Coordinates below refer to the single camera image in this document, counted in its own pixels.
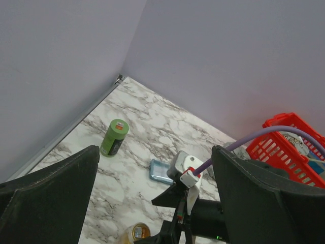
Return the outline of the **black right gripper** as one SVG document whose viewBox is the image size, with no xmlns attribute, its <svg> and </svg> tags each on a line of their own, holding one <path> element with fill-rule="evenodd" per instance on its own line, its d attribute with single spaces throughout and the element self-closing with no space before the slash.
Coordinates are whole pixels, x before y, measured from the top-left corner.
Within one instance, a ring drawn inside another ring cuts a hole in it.
<svg viewBox="0 0 325 244">
<path fill-rule="evenodd" d="M 152 243 L 179 243 L 181 234 L 185 235 L 185 243 L 195 243 L 196 237 L 190 227 L 190 216 L 187 214 L 185 187 L 173 184 L 164 192 L 151 200 L 154 206 L 174 208 L 171 221 L 163 221 L 159 234 L 153 237 Z"/>
</svg>

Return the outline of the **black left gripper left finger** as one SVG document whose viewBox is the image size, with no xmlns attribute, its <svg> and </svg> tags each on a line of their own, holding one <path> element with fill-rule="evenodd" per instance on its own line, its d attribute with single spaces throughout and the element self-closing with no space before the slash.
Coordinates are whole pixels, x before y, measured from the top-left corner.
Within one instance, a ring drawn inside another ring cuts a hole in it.
<svg viewBox="0 0 325 244">
<path fill-rule="evenodd" d="M 78 243 L 100 149 L 1 184 L 1 243 Z"/>
</svg>

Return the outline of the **amber pill bottle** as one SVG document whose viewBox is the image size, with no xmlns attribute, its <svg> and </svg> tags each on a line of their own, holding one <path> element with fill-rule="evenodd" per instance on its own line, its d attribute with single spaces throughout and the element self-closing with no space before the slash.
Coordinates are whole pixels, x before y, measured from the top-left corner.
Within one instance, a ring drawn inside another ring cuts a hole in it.
<svg viewBox="0 0 325 244">
<path fill-rule="evenodd" d="M 151 236 L 151 231 L 148 225 L 142 222 L 135 223 L 127 227 L 117 243 L 128 244 Z"/>
</svg>

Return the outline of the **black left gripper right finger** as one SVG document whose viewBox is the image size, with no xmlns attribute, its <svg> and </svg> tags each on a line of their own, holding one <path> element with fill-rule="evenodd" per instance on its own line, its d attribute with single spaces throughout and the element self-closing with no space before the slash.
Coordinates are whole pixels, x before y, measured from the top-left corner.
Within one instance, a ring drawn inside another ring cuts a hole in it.
<svg viewBox="0 0 325 244">
<path fill-rule="evenodd" d="M 324 243 L 324 189 L 242 160 L 221 146 L 212 163 L 230 243 Z"/>
</svg>

